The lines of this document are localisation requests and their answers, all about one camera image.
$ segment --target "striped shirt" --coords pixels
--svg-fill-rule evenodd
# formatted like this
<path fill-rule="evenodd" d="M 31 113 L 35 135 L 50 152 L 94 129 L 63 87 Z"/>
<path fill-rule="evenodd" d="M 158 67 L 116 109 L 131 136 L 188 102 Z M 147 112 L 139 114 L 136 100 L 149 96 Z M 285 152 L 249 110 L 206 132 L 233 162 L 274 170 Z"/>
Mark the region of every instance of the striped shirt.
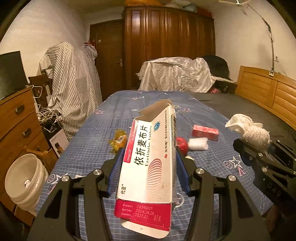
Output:
<path fill-rule="evenodd" d="M 40 60 L 41 71 L 53 80 L 48 109 L 60 113 L 58 122 L 69 141 L 102 103 L 96 56 L 91 47 L 76 49 L 64 42 L 50 47 Z"/>

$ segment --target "metal screw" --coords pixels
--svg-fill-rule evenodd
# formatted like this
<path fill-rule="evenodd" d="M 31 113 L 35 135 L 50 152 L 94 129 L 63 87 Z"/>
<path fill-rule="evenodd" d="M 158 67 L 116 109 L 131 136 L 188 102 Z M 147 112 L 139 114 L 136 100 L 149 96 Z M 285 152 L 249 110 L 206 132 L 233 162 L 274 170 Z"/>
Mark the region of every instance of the metal screw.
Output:
<path fill-rule="evenodd" d="M 237 178 L 234 175 L 230 175 L 228 179 L 234 182 Z"/>
<path fill-rule="evenodd" d="M 101 175 L 101 174 L 102 174 L 102 170 L 100 170 L 100 169 L 96 169 L 96 170 L 93 171 L 93 173 L 94 173 L 96 176 L 98 176 L 98 175 Z"/>
<path fill-rule="evenodd" d="M 196 171 L 198 174 L 204 174 L 204 173 L 205 173 L 205 170 L 202 169 L 202 168 L 197 168 L 195 171 Z"/>
<path fill-rule="evenodd" d="M 68 180 L 69 180 L 69 176 L 63 176 L 63 177 L 62 177 L 62 181 L 63 181 L 63 182 L 67 182 Z"/>

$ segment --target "white wall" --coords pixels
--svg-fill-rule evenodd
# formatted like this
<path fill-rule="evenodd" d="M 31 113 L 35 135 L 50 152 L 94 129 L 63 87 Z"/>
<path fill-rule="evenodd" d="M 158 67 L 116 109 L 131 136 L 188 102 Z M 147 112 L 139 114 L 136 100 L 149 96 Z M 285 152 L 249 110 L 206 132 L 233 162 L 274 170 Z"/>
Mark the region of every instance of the white wall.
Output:
<path fill-rule="evenodd" d="M 296 39 L 284 19 L 266 0 L 250 5 L 269 23 L 275 42 L 275 71 L 296 80 Z M 270 70 L 271 42 L 267 26 L 249 7 L 248 16 L 237 6 L 217 4 L 211 12 L 215 19 L 216 55 L 228 63 L 230 78 L 237 81 L 241 65 Z"/>
<path fill-rule="evenodd" d="M 32 0 L 7 30 L 0 54 L 19 50 L 26 76 L 35 76 L 45 51 L 65 41 L 75 47 L 83 45 L 81 17 L 60 0 Z"/>
<path fill-rule="evenodd" d="M 89 29 L 91 24 L 121 19 L 123 10 L 124 7 L 112 7 L 102 11 L 86 14 L 84 17 L 86 24 L 86 39 L 89 40 Z"/>

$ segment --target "drawer handle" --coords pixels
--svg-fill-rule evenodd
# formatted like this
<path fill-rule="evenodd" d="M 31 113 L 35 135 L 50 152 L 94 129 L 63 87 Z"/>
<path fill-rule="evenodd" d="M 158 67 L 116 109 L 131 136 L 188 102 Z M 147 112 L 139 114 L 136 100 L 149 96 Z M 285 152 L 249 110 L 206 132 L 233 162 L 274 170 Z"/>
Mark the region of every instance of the drawer handle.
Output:
<path fill-rule="evenodd" d="M 22 133 L 24 138 L 27 138 L 32 133 L 31 128 L 28 128 L 25 132 Z"/>
<path fill-rule="evenodd" d="M 24 105 L 21 105 L 20 107 L 18 107 L 18 108 L 15 109 L 15 113 L 17 115 L 19 115 L 20 113 L 22 113 L 24 111 L 24 109 L 25 109 L 25 106 Z"/>

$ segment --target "barcode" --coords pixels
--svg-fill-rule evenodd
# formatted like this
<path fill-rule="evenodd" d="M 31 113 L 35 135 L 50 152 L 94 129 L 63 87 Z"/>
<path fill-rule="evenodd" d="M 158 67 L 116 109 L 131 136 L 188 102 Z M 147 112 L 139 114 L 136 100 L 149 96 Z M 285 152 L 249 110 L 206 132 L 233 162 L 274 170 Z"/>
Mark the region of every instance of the barcode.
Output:
<path fill-rule="evenodd" d="M 177 138 L 177 119 L 174 115 L 171 115 L 172 124 L 172 139 L 174 140 L 174 147 L 176 148 L 176 138 Z"/>

